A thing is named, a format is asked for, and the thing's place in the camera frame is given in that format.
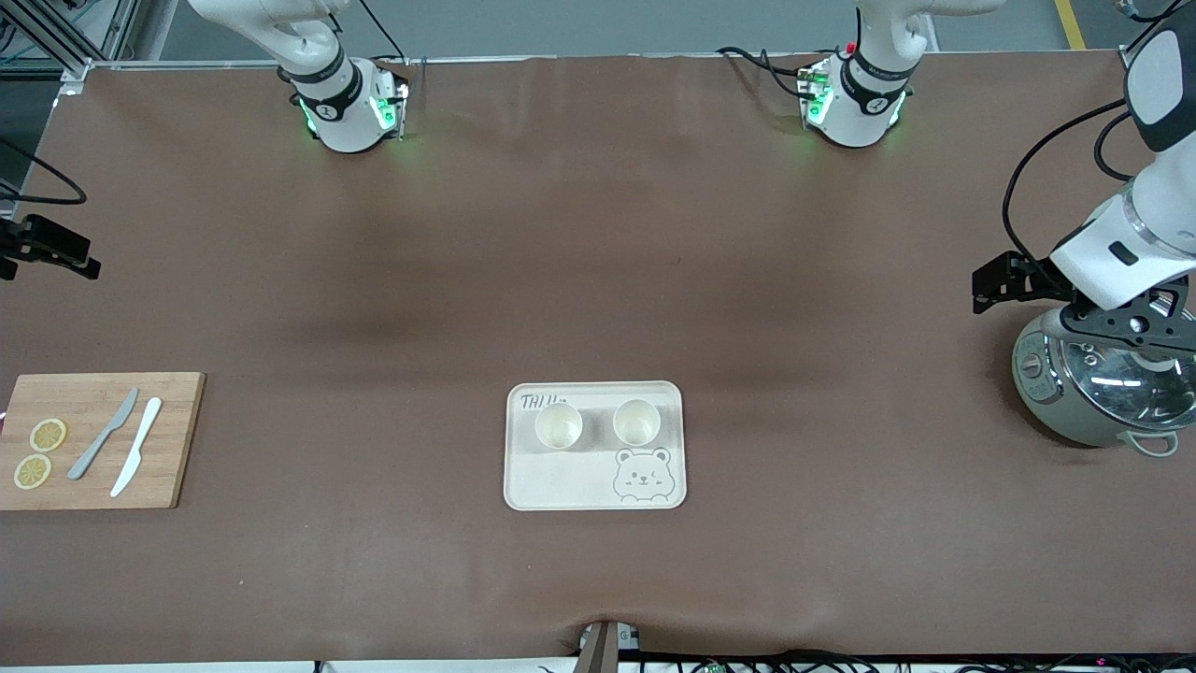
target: paper cup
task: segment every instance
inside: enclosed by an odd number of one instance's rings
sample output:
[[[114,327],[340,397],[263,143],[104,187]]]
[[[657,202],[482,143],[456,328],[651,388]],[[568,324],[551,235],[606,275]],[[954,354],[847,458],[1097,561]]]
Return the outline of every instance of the paper cup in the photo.
[[[536,416],[536,438],[545,447],[567,449],[581,438],[581,415],[565,403],[548,405]]]
[[[628,400],[615,411],[615,436],[628,447],[642,447],[660,433],[660,412],[643,400]]]

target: brown tablecloth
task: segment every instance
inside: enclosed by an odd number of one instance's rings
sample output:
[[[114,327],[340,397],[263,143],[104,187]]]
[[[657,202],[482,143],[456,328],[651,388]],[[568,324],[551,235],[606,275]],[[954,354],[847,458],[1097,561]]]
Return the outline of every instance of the brown tablecloth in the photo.
[[[1044,306],[970,312],[1014,164],[1121,77],[930,56],[848,151],[743,61],[443,65],[407,140],[338,155],[270,71],[93,72],[43,148],[91,200],[41,212],[103,275],[0,287],[0,388],[208,383],[177,510],[0,516],[0,662],[547,655],[598,618],[706,651],[1196,649],[1196,455],[1048,435],[1007,372]],[[1097,128],[1026,172],[1036,250],[1117,186]],[[1110,155],[1141,167],[1129,124]],[[679,509],[504,504],[512,386],[643,379],[684,394]]]

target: green led light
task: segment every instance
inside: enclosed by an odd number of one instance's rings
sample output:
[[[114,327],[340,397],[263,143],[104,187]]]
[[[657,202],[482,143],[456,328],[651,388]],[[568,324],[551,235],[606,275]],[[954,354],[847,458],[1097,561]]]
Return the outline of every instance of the green led light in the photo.
[[[826,109],[830,108],[831,102],[835,99],[835,91],[828,86],[823,92],[810,103],[810,123],[820,124],[826,120]]]
[[[311,110],[307,109],[307,104],[303,102],[303,98],[299,99],[299,109],[303,110],[303,116],[307,120],[307,130],[319,133],[316,130],[316,122],[311,120]]]
[[[378,99],[373,96],[370,97],[370,103],[374,115],[378,117],[378,124],[384,129],[392,128],[395,126],[395,105],[386,102],[385,98]]]
[[[889,126],[897,123],[897,120],[901,117],[901,104],[904,102],[905,102],[905,93],[902,92],[901,97],[897,98],[897,102],[893,103],[893,116],[889,117]]]

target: bear drawing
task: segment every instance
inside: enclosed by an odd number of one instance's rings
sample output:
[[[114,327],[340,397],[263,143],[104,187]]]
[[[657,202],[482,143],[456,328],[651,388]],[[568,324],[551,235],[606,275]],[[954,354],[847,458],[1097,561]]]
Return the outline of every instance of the bear drawing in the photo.
[[[677,488],[669,461],[672,457],[664,448],[639,453],[620,449],[615,454],[618,472],[615,475],[615,495],[628,501],[665,501]]]

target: yellow floor line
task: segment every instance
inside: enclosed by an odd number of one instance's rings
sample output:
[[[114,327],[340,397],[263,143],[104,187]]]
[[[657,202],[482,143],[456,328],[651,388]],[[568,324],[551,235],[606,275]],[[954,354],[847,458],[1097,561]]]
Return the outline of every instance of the yellow floor line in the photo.
[[[1080,23],[1075,20],[1072,0],[1055,0],[1055,10],[1058,11],[1058,20],[1063,22],[1067,45],[1072,49],[1087,49],[1084,44],[1084,33],[1080,32]]]

